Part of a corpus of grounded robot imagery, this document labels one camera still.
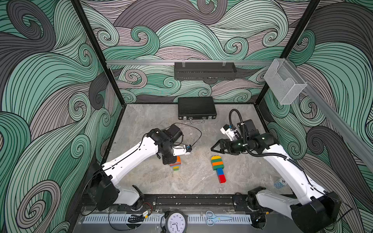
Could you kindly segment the orange lego brick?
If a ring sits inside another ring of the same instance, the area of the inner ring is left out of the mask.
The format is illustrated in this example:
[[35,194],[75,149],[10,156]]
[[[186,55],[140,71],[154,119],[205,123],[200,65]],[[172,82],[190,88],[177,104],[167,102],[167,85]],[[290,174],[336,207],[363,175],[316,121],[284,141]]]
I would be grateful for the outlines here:
[[223,165],[223,161],[219,161],[219,162],[214,162],[214,163],[212,163],[212,166],[221,166],[221,165]]

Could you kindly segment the green long lego brick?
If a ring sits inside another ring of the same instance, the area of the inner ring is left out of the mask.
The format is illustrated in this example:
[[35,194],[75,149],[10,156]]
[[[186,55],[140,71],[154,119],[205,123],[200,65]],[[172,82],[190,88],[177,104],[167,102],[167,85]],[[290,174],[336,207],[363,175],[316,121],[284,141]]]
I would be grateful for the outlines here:
[[224,165],[213,166],[213,170],[224,169]]
[[221,159],[214,159],[214,160],[211,160],[211,163],[214,164],[214,163],[221,163],[222,164],[222,160]]

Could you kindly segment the blue square lego brick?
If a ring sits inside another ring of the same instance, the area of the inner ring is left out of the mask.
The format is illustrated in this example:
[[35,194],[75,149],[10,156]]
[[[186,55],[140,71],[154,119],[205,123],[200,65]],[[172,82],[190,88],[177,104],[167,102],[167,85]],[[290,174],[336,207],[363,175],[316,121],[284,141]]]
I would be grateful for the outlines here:
[[224,172],[223,172],[222,168],[216,169],[216,172],[217,172],[218,176],[224,175]]

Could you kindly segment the red square lego brick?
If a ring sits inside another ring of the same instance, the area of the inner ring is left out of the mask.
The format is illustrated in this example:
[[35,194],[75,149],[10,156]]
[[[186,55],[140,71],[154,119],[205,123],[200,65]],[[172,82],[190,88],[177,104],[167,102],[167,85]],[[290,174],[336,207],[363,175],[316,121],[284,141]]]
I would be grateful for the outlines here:
[[226,177],[224,174],[218,175],[218,180],[219,183],[225,183],[226,182]]

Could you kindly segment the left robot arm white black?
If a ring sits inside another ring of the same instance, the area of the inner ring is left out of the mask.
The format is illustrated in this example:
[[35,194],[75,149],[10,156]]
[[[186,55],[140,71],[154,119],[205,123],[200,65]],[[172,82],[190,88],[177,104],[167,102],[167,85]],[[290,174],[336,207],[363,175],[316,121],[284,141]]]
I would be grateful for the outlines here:
[[87,187],[96,209],[103,211],[114,204],[120,197],[116,185],[147,158],[160,154],[162,163],[170,165],[177,161],[178,156],[187,154],[186,149],[174,145],[182,135],[180,128],[175,125],[165,130],[152,129],[130,150],[101,165]]

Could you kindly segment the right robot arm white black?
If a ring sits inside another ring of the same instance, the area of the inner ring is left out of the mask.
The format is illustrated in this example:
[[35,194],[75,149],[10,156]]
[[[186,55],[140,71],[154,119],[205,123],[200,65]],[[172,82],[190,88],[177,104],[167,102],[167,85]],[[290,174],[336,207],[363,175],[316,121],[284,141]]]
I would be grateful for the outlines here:
[[260,134],[252,120],[228,124],[221,128],[226,136],[211,147],[220,154],[240,155],[244,152],[265,159],[291,188],[293,197],[280,195],[264,187],[248,192],[246,202],[253,211],[271,209],[290,219],[304,233],[317,233],[339,220],[341,199],[335,192],[326,191],[311,179],[270,133]]

